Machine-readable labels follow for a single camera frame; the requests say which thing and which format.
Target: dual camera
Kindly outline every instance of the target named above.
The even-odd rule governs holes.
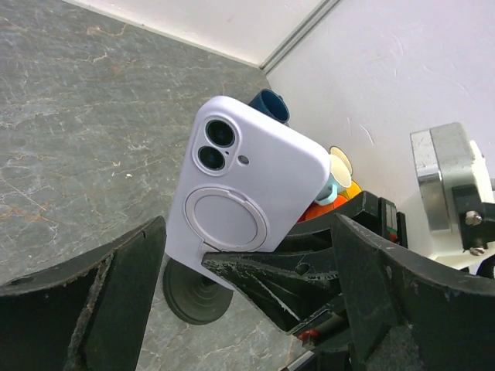
[[[223,121],[210,121],[206,127],[207,137],[214,145],[225,149],[235,142],[234,130]],[[218,148],[206,145],[198,151],[201,164],[209,170],[218,171],[225,166],[225,157]]]

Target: gray marble countertop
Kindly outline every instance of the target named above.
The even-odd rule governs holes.
[[[0,10],[0,283],[167,216],[200,105],[268,85],[259,70],[60,0]],[[272,371],[291,347],[238,294],[195,327],[158,284],[138,369]]]

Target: silver metal plate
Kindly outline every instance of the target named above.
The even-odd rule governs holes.
[[[411,134],[416,175],[432,232],[457,230],[452,187],[476,184],[475,156],[460,123]]]

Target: phone case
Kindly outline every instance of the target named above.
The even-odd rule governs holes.
[[[210,140],[208,125],[217,121],[233,130],[232,145]],[[205,147],[220,151],[222,169],[203,165]],[[215,97],[194,121],[167,221],[166,253],[232,288],[201,265],[203,255],[275,250],[328,177],[329,154],[321,145],[238,100]]]

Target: white wall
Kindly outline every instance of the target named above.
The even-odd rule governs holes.
[[[343,0],[268,80],[291,127],[340,146],[354,178],[398,205],[418,190],[413,131],[462,122],[495,176],[491,0]]]
[[[319,0],[67,0],[259,66]]]

